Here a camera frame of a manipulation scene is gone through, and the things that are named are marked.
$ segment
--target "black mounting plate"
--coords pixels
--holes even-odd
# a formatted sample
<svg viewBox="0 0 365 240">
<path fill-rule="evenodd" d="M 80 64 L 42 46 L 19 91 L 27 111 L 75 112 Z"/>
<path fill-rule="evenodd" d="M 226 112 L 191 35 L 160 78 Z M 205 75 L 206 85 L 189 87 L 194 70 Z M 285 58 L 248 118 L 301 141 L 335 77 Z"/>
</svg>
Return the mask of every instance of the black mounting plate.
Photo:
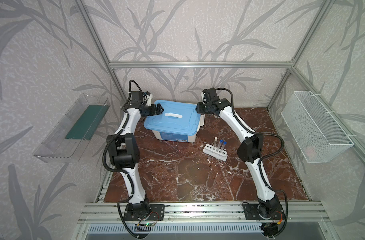
<svg viewBox="0 0 365 240">
<path fill-rule="evenodd" d="M 243 202 L 243 209 L 244 209 L 244 214 L 245 214 L 245 220 L 266 220 L 264 218 L 262 218 L 259 214 L 259 210 L 258 210 L 258 205 L 259 204 L 250 204 L 247 202 Z M 282 206 L 280 205 L 280 207 L 277 209 L 277 211 L 281 212 L 282 214 L 282 219 L 285 219 L 285 213 L 284 210 L 282 209 Z M 279 221 L 281 219 L 281 214 L 278 212 L 275 212 L 273 217 L 276 221 Z"/>
<path fill-rule="evenodd" d="M 157 212 L 159 215 L 158 220 L 162 221 L 164 220 L 164 211 L 165 211 L 165 205 L 164 204 L 150 204 L 151 206 L 151 212 Z M 153 213 L 149 216 L 149 218 L 147 219 L 148 221 L 150 220 L 157 220 L 157 214 Z M 124 221 L 138 221 L 137 218 L 132 217 L 127 210 L 127 206 L 125 208 L 125 213 L 124 213 Z"/>
</svg>

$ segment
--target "transparent shelf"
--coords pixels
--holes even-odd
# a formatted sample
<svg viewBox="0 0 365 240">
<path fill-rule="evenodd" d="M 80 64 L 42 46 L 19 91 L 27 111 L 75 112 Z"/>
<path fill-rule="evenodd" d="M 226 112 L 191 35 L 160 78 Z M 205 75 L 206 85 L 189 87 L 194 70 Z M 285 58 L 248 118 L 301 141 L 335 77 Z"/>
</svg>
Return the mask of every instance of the transparent shelf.
<svg viewBox="0 0 365 240">
<path fill-rule="evenodd" d="M 78 162 L 109 106 L 106 97 L 81 94 L 33 155 L 44 162 Z"/>
<path fill-rule="evenodd" d="M 308 163 L 329 162 L 351 138 L 310 91 L 295 91 L 281 113 Z"/>
</svg>

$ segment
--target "blue plastic lid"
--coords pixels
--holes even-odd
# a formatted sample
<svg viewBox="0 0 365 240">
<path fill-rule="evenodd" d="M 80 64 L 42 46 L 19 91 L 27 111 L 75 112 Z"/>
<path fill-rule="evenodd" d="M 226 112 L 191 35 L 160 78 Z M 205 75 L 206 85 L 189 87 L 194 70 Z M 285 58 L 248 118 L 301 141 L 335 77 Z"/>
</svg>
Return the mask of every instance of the blue plastic lid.
<svg viewBox="0 0 365 240">
<path fill-rule="evenodd" d="M 196 112 L 196 105 L 157 100 L 164 111 L 160 115 L 148 116 L 144 127 L 159 132 L 170 132 L 183 135 L 194 135 L 197 132 L 201 115 Z"/>
</svg>

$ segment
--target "test tube rack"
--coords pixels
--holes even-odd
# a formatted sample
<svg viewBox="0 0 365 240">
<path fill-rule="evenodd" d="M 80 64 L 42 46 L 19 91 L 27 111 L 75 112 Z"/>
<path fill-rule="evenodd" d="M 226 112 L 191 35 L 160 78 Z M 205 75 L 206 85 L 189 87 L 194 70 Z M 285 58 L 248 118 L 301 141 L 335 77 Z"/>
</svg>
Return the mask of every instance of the test tube rack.
<svg viewBox="0 0 365 240">
<path fill-rule="evenodd" d="M 226 161 L 227 158 L 228 158 L 228 152 L 227 151 L 222 151 L 221 153 L 220 152 L 217 152 L 216 151 L 216 147 L 210 145 L 210 144 L 206 144 L 204 149 L 203 149 L 203 152 L 212 156 L 212 157 L 215 157 L 217 158 L 218 160 L 221 160 L 221 161 Z"/>
</svg>

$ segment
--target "red marble tabletop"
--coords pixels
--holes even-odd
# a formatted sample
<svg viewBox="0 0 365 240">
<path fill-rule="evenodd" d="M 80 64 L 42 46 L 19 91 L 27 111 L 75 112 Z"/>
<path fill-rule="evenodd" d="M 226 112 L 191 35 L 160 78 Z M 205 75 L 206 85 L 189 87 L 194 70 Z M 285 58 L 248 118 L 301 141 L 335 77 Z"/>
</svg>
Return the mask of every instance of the red marble tabletop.
<svg viewBox="0 0 365 240">
<path fill-rule="evenodd" d="M 236 108 L 236 112 L 255 131 L 276 132 L 265 108 Z M 134 135 L 140 148 L 141 182 L 151 202 L 257 200 L 251 174 L 237 156 L 240 142 L 221 118 L 206 115 L 194 143 L 157 140 L 143 121 L 138 122 Z M 214 137 L 227 141 L 226 162 L 203 153 Z M 265 137 L 262 154 L 279 146 L 277 138 Z M 264 167 L 272 187 L 285 190 L 289 200 L 308 199 L 285 150 L 264 160 Z M 117 202 L 127 196 L 122 176 L 114 173 L 104 201 Z"/>
</svg>

